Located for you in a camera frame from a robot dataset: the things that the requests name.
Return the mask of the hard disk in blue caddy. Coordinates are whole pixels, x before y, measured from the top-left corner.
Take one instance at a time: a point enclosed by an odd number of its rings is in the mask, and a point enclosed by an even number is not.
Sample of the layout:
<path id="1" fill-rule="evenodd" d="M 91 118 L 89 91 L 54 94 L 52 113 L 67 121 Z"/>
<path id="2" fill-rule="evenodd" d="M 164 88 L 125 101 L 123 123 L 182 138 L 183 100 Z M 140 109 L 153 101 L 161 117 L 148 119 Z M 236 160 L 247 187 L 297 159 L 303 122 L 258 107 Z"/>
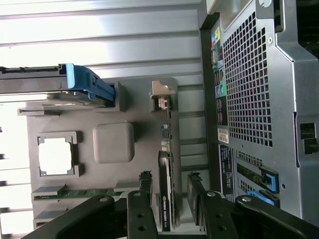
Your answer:
<path id="1" fill-rule="evenodd" d="M 87 67 L 0 67 L 0 104 L 21 103 L 29 111 L 111 108 L 116 90 Z"/>

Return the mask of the blue card retention clip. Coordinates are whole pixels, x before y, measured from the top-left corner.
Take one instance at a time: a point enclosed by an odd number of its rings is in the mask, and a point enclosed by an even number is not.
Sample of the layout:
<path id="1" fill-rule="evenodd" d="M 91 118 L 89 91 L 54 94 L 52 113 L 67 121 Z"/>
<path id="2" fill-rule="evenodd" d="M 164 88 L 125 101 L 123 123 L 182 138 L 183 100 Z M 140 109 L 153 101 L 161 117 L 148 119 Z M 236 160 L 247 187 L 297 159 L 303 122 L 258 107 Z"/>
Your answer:
<path id="1" fill-rule="evenodd" d="M 253 191 L 247 191 L 247 195 L 256 197 L 272 206 L 278 207 L 279 206 L 279 200 L 275 197 L 271 196 L 264 190 L 253 190 Z"/>
<path id="2" fill-rule="evenodd" d="M 259 167 L 262 176 L 262 184 L 273 194 L 279 194 L 279 174 L 267 167 Z"/>

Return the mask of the grey parts rack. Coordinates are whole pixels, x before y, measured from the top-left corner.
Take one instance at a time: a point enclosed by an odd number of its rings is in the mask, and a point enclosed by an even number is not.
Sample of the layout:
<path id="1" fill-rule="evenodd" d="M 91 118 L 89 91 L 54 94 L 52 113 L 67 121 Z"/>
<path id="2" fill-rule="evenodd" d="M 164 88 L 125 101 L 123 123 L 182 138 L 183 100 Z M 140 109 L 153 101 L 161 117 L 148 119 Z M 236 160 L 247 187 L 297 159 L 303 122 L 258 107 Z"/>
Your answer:
<path id="1" fill-rule="evenodd" d="M 139 185 L 139 175 L 150 171 L 151 195 L 158 196 L 160 124 L 162 112 L 151 112 L 152 81 L 175 90 L 172 96 L 174 184 L 181 192 L 177 81 L 143 78 L 113 82 L 117 96 L 112 108 L 43 110 L 49 116 L 28 116 L 28 145 L 31 176 L 33 226 L 39 228 L 75 208 L 88 198 L 34 200 L 34 196 L 56 195 L 65 190 L 111 189 L 122 192 Z M 38 146 L 45 138 L 65 138 L 71 143 L 72 173 L 41 176 Z"/>

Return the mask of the silver CPU chip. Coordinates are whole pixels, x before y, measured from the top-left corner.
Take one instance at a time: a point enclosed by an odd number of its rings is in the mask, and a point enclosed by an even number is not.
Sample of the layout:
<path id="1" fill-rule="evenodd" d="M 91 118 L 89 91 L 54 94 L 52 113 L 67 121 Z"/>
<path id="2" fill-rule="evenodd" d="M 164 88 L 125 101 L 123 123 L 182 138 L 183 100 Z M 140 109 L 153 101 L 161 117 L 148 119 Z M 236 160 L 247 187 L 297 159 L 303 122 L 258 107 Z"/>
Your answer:
<path id="1" fill-rule="evenodd" d="M 38 150 L 41 176 L 73 174 L 71 143 L 65 138 L 45 138 Z"/>

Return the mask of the green loose RAM stick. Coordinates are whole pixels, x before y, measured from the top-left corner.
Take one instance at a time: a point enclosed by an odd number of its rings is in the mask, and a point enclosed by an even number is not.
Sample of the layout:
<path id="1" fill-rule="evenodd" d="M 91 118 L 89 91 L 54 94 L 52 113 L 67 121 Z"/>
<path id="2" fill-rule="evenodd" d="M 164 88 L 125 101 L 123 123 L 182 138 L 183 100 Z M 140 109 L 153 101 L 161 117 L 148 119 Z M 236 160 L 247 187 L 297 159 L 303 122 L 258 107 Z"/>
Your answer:
<path id="1" fill-rule="evenodd" d="M 107 195 L 112 197 L 120 196 L 122 192 L 115 192 L 111 189 L 81 189 L 81 190 L 70 190 L 65 189 L 56 195 L 47 195 L 47 196 L 34 196 L 34 200 L 64 200 L 64 199 L 82 199 L 82 198 L 91 198 L 97 195 Z"/>

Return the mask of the open black PC case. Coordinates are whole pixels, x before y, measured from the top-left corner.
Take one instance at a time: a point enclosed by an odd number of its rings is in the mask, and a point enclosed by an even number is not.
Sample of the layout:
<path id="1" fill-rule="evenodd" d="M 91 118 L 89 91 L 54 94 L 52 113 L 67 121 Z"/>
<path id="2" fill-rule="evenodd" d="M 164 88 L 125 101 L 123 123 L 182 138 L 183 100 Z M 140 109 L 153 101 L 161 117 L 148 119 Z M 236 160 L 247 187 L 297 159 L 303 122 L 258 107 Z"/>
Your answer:
<path id="1" fill-rule="evenodd" d="M 211 189 L 319 227 L 319 0 L 202 0 L 198 18 Z"/>

